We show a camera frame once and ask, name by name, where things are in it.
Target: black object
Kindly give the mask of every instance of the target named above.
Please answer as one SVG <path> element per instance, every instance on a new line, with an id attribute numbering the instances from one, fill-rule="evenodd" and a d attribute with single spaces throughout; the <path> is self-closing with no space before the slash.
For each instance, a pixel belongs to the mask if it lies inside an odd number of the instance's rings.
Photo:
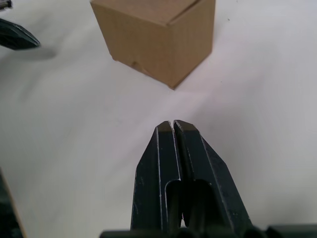
<path id="1" fill-rule="evenodd" d="M 186 228 L 180 228 L 184 219 Z M 130 231 L 101 238 L 317 238 L 317 225 L 254 227 L 230 172 L 199 131 L 155 128 L 137 166 Z"/>
<path id="2" fill-rule="evenodd" d="M 0 171 L 0 238 L 23 238 L 9 191 Z"/>
<path id="3" fill-rule="evenodd" d="M 11 7 L 11 0 L 0 0 L 0 10 Z M 0 45 L 12 50 L 26 50 L 41 44 L 22 26 L 0 19 Z"/>

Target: brown cardboard box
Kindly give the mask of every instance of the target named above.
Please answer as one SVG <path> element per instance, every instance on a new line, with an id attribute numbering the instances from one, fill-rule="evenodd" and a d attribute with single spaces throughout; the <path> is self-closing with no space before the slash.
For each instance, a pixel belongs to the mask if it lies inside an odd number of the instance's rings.
<path id="1" fill-rule="evenodd" d="M 215 0 L 92 0 L 114 60 L 175 88 L 212 49 Z"/>

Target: white table surface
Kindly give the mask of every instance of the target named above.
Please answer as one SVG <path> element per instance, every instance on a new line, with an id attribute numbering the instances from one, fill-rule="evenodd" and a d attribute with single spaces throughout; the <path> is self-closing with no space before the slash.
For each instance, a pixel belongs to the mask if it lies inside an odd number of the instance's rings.
<path id="1" fill-rule="evenodd" d="M 155 126 L 193 123 L 255 225 L 317 223 L 317 1 L 218 0 L 213 53 L 175 90 L 114 62 L 87 0 L 2 13 L 43 47 L 0 48 L 0 165 L 28 238 L 130 226 Z"/>

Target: robotic arm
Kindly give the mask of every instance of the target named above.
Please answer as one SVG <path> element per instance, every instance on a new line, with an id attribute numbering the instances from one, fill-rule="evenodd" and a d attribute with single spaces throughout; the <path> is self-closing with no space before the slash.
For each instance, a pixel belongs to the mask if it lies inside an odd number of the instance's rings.
<path id="1" fill-rule="evenodd" d="M 317 225 L 254 227 L 225 162 L 176 120 L 155 128 L 137 166 L 131 230 L 101 238 L 317 238 Z"/>
<path id="2" fill-rule="evenodd" d="M 11 0 L 0 0 L 0 11 L 12 8 Z M 26 29 L 0 18 L 0 45 L 12 50 L 26 50 L 40 46 L 40 42 Z"/>

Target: box flap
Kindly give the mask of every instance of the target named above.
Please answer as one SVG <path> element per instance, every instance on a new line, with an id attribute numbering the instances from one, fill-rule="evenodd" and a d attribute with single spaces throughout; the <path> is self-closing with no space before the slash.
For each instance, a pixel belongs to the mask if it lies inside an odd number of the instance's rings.
<path id="1" fill-rule="evenodd" d="M 161 24 L 168 24 L 197 2 L 199 0 L 92 0 L 92 4 Z"/>

